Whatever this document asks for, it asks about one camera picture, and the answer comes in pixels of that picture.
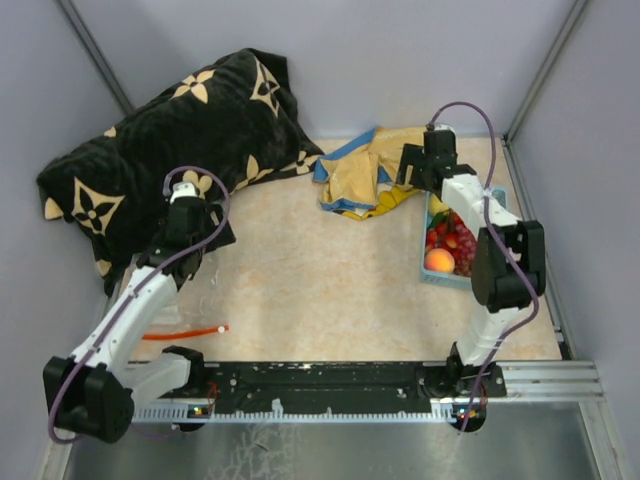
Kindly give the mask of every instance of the orange tube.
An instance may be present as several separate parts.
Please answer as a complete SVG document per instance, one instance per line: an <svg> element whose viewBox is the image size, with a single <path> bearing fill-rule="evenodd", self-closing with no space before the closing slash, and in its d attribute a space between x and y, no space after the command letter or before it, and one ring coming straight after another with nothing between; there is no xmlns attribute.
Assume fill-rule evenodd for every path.
<svg viewBox="0 0 640 480"><path fill-rule="evenodd" d="M229 331L229 325L224 325L222 328L224 328L225 332ZM221 333L220 327L203 328L201 330L187 330L186 332L170 333L166 335L156 335L156 334L147 333L146 335L142 336L142 339L157 340L157 341L180 340L182 338L200 337L202 335L209 335L211 333Z"/></svg>

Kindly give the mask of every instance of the peach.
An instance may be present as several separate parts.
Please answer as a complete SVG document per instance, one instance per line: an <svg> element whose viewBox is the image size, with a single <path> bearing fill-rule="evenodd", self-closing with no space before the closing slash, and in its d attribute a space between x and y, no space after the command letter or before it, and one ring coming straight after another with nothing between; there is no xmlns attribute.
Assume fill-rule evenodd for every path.
<svg viewBox="0 0 640 480"><path fill-rule="evenodd" d="M424 257L424 268L434 272L452 273L456 268L456 261L443 248L434 248Z"/></svg>

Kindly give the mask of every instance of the orange wire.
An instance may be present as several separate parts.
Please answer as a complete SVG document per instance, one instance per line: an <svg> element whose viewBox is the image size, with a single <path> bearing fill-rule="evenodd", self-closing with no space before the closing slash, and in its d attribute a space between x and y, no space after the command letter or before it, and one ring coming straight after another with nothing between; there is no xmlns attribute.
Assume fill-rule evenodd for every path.
<svg viewBox="0 0 640 480"><path fill-rule="evenodd" d="M186 332L179 333L170 333L166 335L156 335L152 333L147 333L142 336L143 340L180 340L181 338L192 338L192 337L200 337L202 335L209 335L211 333L220 333L220 327L213 328L203 328L201 330L187 330ZM224 331L229 330L229 325L224 325Z"/></svg>
<svg viewBox="0 0 640 480"><path fill-rule="evenodd" d="M211 388L207 393L207 403L209 404L209 415L213 413L213 405L218 401L218 384L214 382L209 382Z"/></svg>

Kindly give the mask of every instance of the black pillow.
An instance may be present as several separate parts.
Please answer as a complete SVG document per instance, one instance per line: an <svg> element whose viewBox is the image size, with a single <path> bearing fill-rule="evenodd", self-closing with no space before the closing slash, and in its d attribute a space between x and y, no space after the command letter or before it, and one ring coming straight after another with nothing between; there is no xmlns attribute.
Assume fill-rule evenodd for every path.
<svg viewBox="0 0 640 480"><path fill-rule="evenodd" d="M47 165L37 178L45 218L80 226L111 294L166 213L162 182L173 168L206 168L230 192L311 171L322 151L297 116L284 57L245 49L221 58ZM207 201L221 200L208 177L175 178L183 179ZM213 247L230 241L229 230Z"/></svg>

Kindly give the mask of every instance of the white cable carrier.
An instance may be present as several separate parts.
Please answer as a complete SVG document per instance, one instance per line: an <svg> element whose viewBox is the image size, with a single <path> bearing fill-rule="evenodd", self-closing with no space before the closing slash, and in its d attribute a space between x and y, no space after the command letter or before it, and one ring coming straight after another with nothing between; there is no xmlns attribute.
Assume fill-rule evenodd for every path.
<svg viewBox="0 0 640 480"><path fill-rule="evenodd" d="M154 402L133 416L132 423L454 423L452 404L432 403L431 413L363 413L335 414L328 409L322 414L284 413L279 400L271 412L216 414L190 417L197 408L206 408L206 401Z"/></svg>

